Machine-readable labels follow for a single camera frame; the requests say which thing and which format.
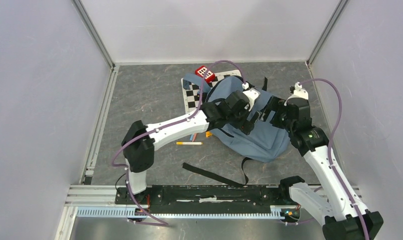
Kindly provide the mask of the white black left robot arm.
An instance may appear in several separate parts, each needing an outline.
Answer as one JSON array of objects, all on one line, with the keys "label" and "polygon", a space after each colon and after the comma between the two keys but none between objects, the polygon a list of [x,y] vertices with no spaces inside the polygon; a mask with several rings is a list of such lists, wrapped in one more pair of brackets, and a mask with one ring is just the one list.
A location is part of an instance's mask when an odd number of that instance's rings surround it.
[{"label": "white black left robot arm", "polygon": [[135,204],[147,197],[147,170],[154,164],[155,151],[164,145],[194,133],[203,133],[231,125],[250,132],[247,120],[261,93],[255,88],[236,90],[227,98],[202,103],[199,109],[168,121],[143,124],[138,120],[121,143],[127,161],[127,197]]}]

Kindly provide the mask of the yellow pencil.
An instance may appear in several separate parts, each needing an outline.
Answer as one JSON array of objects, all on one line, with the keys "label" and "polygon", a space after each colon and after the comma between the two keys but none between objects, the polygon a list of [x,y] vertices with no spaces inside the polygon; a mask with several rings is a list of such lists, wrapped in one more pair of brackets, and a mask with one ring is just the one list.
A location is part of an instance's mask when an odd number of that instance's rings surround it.
[{"label": "yellow pencil", "polygon": [[203,145],[203,142],[190,142],[190,141],[187,141],[187,142],[182,142],[182,141],[179,141],[179,142],[176,142],[176,145],[181,145],[181,146],[201,146],[201,145]]}]

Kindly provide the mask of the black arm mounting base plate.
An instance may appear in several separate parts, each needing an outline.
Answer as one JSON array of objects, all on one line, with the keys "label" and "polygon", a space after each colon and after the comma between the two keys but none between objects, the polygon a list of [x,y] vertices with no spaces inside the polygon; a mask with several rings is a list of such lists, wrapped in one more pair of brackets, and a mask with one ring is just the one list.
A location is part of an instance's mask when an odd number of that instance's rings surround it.
[{"label": "black arm mounting base plate", "polygon": [[268,214],[271,207],[299,210],[277,185],[152,185],[135,194],[151,214]]}]

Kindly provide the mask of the blue student backpack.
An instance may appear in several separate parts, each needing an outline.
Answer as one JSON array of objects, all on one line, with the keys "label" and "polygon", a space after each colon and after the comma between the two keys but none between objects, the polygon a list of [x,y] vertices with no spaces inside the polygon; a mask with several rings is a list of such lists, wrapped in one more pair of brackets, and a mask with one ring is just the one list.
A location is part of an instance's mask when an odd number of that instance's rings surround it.
[{"label": "blue student backpack", "polygon": [[[243,119],[249,119],[255,111],[261,112],[260,119],[249,135],[245,135],[235,128],[235,124],[231,123],[210,130],[225,146],[242,155],[244,157],[243,162],[256,160],[269,163],[281,155],[290,143],[289,134],[285,129],[270,124],[271,115],[266,122],[263,121],[263,108],[273,97],[270,92],[266,91],[267,83],[268,80],[265,78],[262,88],[258,90],[259,97],[256,99],[251,112],[243,116]],[[225,77],[213,88],[203,89],[205,98],[201,107],[204,108],[209,103],[220,105],[235,91],[243,91],[242,84],[242,77],[231,75]]]}]

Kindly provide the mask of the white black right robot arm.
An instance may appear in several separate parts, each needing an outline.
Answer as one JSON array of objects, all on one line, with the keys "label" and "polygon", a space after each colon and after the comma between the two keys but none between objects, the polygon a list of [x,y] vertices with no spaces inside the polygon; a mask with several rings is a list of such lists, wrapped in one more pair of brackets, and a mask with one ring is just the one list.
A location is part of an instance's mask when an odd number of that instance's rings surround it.
[{"label": "white black right robot arm", "polygon": [[287,131],[294,146],[313,169],[327,199],[299,176],[280,181],[278,198],[301,205],[320,225],[326,240],[373,240],[384,224],[378,211],[370,211],[344,176],[325,132],[312,124],[309,101],[300,97],[271,97],[265,113],[270,123]]}]

